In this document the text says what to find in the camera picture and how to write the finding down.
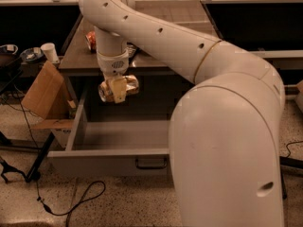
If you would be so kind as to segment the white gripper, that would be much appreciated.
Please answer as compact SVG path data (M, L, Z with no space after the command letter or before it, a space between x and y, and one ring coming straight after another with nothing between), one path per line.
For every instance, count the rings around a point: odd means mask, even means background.
M126 97L127 80L117 75L123 75L129 68L129 53L125 50L117 56L106 56L97 53L98 66L105 78L109 79L109 87L111 89L115 103L121 103Z

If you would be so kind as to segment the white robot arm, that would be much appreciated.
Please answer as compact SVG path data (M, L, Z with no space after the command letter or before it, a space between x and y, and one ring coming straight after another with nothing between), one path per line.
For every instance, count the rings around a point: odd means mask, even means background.
M169 123L171 172L185 227L284 227L279 125L282 79L262 58L157 19L134 0L79 0L96 31L103 100L130 91L132 43L193 83Z

